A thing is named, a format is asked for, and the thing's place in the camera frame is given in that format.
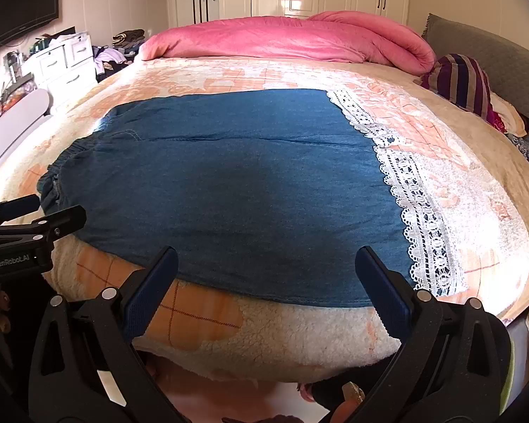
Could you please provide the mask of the blue denim lace-trimmed pants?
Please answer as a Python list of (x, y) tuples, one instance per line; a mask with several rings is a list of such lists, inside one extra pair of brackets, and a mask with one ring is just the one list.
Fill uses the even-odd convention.
[(344, 90), (157, 97), (116, 106), (38, 182), (86, 210), (81, 241), (133, 264), (165, 245), (188, 283), (283, 304), (365, 307), (369, 245), (437, 296), (459, 286), (419, 162)]

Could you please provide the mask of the white drawer cabinet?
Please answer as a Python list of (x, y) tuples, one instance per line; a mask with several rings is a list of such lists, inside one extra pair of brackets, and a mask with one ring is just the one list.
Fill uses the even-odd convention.
[(90, 35), (77, 32), (54, 39), (27, 58), (22, 72), (33, 74), (37, 87), (47, 90), (53, 115), (64, 113), (97, 84)]

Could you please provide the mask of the clothes pile on floor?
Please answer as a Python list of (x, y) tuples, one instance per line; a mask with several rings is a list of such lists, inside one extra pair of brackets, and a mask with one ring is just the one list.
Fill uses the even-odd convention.
[(117, 33), (110, 45), (93, 46), (96, 80), (101, 82), (132, 64), (145, 40), (145, 31), (135, 29)]

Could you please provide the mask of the tan bed sheet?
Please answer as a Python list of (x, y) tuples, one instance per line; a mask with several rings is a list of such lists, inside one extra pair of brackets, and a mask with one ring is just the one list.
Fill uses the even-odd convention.
[(450, 302), (475, 296), (510, 323), (529, 307), (529, 163), (481, 118), (415, 84), (398, 69), (360, 64), (347, 83), (393, 149), (419, 159), (462, 272)]

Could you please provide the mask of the cream pillow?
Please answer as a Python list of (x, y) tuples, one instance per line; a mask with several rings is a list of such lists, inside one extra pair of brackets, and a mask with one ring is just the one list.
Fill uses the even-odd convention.
[(491, 93), (490, 98), (492, 110), (502, 121), (504, 133), (518, 137), (526, 136), (528, 131), (525, 129), (525, 120), (515, 107), (502, 97), (498, 96), (498, 94)]

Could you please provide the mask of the striped purple pillow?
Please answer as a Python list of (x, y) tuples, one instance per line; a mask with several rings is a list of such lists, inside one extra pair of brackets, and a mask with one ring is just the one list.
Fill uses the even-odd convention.
[(505, 124), (492, 107), (488, 76), (476, 59), (459, 54), (442, 56), (415, 83), (505, 133)]

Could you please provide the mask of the grey padded headboard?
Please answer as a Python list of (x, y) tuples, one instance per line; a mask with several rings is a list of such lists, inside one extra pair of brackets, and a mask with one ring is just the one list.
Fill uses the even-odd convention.
[[(422, 37), (436, 55), (475, 58), (491, 90), (529, 119), (529, 50), (483, 29), (429, 14)], [(529, 142), (529, 132), (525, 138)]]

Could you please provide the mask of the pink quilt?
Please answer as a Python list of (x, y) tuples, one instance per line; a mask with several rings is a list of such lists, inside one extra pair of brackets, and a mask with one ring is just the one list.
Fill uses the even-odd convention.
[(320, 12), (306, 19), (255, 16), (223, 19), (160, 32), (140, 48), (157, 58), (246, 56), (394, 66), (413, 75), (430, 71), (436, 54), (413, 29), (368, 12)]

